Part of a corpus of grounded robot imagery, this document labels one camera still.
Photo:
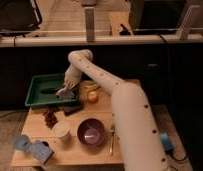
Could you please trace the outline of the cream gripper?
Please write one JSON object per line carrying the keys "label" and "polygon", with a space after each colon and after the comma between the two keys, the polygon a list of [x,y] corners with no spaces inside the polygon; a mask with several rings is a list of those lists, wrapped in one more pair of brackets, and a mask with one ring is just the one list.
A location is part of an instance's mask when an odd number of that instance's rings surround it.
{"label": "cream gripper", "polygon": [[64,78],[64,85],[67,89],[73,89],[81,80],[80,74],[74,74],[73,72],[66,72]]}

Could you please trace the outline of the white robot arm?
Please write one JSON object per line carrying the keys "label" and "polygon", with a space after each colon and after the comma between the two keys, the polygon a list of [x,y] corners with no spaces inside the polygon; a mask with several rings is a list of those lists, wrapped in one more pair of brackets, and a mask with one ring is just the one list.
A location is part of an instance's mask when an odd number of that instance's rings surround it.
{"label": "white robot arm", "polygon": [[74,85],[85,73],[110,94],[125,171],[171,171],[143,89],[94,65],[92,59],[90,50],[70,52],[65,83]]}

